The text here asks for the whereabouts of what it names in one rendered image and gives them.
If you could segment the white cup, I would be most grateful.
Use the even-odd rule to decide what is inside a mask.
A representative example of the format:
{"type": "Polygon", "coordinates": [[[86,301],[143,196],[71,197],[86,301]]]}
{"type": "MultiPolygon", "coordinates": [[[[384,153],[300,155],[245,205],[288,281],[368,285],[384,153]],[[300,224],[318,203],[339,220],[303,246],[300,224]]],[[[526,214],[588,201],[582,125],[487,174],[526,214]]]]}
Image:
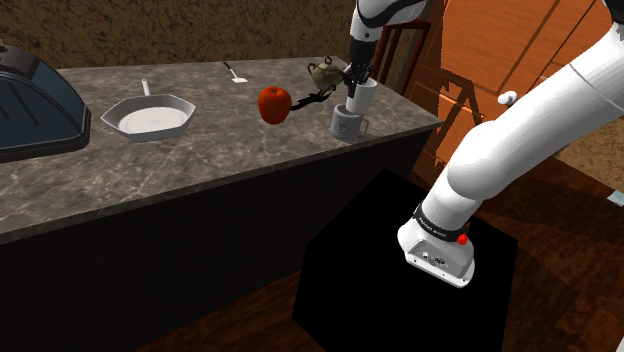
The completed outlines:
{"type": "Polygon", "coordinates": [[[372,104],[377,85],[378,82],[373,78],[368,78],[364,83],[357,84],[354,96],[347,98],[347,111],[358,115],[367,114],[372,104]]]}

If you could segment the olive green teapot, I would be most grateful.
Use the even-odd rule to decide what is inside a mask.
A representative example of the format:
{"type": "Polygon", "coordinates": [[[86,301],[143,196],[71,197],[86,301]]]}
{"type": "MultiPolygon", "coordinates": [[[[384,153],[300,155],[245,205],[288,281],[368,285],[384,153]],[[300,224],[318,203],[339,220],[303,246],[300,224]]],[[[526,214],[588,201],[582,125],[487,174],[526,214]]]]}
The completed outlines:
{"type": "Polygon", "coordinates": [[[327,91],[331,87],[337,87],[343,80],[344,71],[333,64],[331,57],[324,58],[320,64],[310,63],[307,66],[308,73],[319,91],[327,91]]]}

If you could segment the dark red wooden chair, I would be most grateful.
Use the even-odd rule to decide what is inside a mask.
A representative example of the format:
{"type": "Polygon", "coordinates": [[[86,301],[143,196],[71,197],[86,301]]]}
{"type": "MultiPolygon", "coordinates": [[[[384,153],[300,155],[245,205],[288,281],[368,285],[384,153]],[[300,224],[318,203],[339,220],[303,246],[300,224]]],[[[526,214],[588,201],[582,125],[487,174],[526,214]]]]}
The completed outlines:
{"type": "Polygon", "coordinates": [[[404,30],[420,30],[421,34],[416,42],[416,46],[412,50],[411,56],[409,57],[409,61],[406,66],[405,73],[400,81],[398,93],[404,96],[407,91],[408,84],[411,80],[413,71],[422,52],[424,43],[429,34],[430,28],[431,24],[421,19],[415,19],[411,22],[384,27],[381,38],[377,43],[377,49],[375,51],[373,59],[374,68],[371,73],[371,77],[377,80],[379,83],[384,84],[386,82],[390,67],[392,65],[396,52],[396,47],[398,45],[402,32],[404,30]]]}

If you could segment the red apple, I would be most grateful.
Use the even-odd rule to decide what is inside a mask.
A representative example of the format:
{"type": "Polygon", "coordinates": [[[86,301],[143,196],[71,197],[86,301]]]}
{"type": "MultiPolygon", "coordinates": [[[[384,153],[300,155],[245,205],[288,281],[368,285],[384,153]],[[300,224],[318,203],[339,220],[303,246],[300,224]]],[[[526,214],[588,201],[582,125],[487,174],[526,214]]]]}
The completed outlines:
{"type": "Polygon", "coordinates": [[[292,99],[285,89],[268,86],[259,93],[257,104],[262,119],[268,124],[277,125],[289,115],[292,99]]]}

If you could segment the orange wooden door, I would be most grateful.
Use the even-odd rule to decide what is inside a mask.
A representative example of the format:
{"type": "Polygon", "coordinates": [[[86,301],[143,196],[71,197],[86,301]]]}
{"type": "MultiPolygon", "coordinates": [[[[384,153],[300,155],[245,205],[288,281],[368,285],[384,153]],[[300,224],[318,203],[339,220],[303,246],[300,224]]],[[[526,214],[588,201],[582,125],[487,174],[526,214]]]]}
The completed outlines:
{"type": "Polygon", "coordinates": [[[525,95],[612,25],[602,0],[432,0],[429,20],[406,91],[443,122],[414,166],[429,184],[467,132],[506,111],[501,94],[525,95]]]}

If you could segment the black robot stand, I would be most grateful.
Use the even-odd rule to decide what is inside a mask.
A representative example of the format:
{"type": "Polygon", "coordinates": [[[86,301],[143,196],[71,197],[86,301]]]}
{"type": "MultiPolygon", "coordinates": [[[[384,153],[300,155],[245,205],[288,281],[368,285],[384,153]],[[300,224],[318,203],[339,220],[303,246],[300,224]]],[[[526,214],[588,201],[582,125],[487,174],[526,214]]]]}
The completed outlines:
{"type": "Polygon", "coordinates": [[[293,318],[326,352],[502,352],[518,242],[471,218],[474,276],[445,283],[397,241],[425,195],[384,169],[308,243],[293,318]]]}

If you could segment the white frying pan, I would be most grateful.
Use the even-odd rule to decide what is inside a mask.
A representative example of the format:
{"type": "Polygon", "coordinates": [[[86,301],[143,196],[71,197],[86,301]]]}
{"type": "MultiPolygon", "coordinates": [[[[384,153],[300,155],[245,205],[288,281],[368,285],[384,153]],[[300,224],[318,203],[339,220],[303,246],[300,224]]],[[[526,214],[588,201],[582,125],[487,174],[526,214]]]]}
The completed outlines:
{"type": "Polygon", "coordinates": [[[196,106],[171,94],[152,94],[142,79],[143,95],[125,98],[108,109],[101,120],[132,142],[180,136],[192,122],[196,106]]]}

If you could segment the dark blue domed appliance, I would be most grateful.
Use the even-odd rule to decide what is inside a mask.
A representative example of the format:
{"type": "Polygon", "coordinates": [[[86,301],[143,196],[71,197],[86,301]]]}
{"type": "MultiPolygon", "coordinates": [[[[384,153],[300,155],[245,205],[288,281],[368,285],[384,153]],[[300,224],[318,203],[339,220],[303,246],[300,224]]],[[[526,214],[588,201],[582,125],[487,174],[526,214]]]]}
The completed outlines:
{"type": "Polygon", "coordinates": [[[0,164],[80,150],[90,127],[89,108],[57,70],[0,45],[0,164]]]}

